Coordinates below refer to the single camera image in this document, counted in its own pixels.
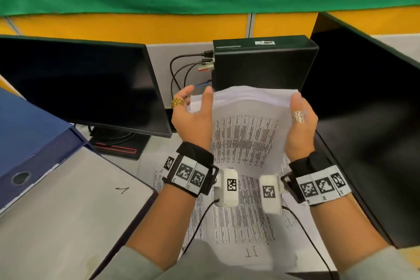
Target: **ring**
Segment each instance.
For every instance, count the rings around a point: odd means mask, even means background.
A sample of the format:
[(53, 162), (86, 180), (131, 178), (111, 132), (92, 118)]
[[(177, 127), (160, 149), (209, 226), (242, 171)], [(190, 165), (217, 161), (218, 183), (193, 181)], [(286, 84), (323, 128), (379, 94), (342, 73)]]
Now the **ring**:
[(296, 111), (291, 114), (291, 118), (293, 118), (296, 122), (305, 123), (305, 119), (303, 118), (302, 111)]
[(171, 102), (171, 108), (173, 109), (177, 105), (184, 105), (184, 101), (180, 98), (174, 98)]

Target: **qr code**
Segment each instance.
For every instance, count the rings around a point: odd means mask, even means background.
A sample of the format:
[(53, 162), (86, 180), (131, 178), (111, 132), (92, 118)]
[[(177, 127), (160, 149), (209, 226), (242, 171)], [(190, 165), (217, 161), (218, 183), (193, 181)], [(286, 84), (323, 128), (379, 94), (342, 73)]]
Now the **qr code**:
[(181, 177), (182, 179), (188, 180), (192, 173), (192, 167), (181, 163), (181, 165), (178, 168), (178, 171), (176, 172), (176, 176)]
[(204, 181), (204, 175), (203, 173), (200, 173), (199, 171), (194, 171), (194, 174), (192, 174), (191, 180), (189, 181), (191, 184), (196, 185), (197, 187), (201, 187), (203, 181)]
[(262, 195), (264, 198), (276, 198), (276, 193), (274, 191), (274, 186), (263, 186)]
[(305, 182), (303, 184), (300, 184), (300, 189), (302, 190), (303, 196), (305, 197), (318, 195), (318, 192), (313, 182)]
[(332, 174), (331, 178), (333, 179), (338, 188), (347, 185), (339, 173)]
[(228, 190), (236, 191), (236, 179), (228, 178)]
[(324, 177), (315, 181), (321, 194), (328, 193), (329, 191), (335, 190), (333, 184), (328, 177)]
[(163, 168), (166, 169), (166, 170), (170, 170), (171, 166), (173, 164), (173, 161), (175, 161), (175, 159), (169, 156), (168, 159), (166, 160), (165, 166), (163, 166)]

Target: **black monitor screen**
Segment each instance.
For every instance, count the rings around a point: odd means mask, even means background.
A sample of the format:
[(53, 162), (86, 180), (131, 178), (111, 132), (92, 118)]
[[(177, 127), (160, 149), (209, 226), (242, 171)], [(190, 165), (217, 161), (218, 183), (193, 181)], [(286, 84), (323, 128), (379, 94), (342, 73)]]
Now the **black monitor screen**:
[(420, 244), (420, 64), (319, 14), (319, 52), (302, 88), (317, 132), (383, 235)]
[(0, 75), (51, 114), (171, 136), (145, 45), (1, 36), (0, 49)]

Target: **monitor base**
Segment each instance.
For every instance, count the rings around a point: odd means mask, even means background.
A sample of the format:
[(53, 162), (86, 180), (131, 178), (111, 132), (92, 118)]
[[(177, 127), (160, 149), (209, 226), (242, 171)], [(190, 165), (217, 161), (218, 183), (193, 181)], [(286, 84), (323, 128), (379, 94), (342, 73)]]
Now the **monitor base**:
[(139, 159), (150, 135), (123, 132), (95, 126), (89, 142), (101, 154), (114, 155), (129, 159)]

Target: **white sensor device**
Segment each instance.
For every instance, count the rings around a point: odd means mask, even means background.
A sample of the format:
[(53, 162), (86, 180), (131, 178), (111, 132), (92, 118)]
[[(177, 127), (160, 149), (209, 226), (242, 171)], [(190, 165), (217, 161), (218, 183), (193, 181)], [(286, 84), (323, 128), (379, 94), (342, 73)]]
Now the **white sensor device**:
[(217, 207), (236, 207), (239, 204), (238, 172), (230, 169), (219, 169), (214, 186), (214, 199), (219, 199)]
[(266, 214), (280, 215), (283, 212), (281, 208), (283, 202), (281, 193), (284, 187), (277, 175), (260, 176), (261, 207)]

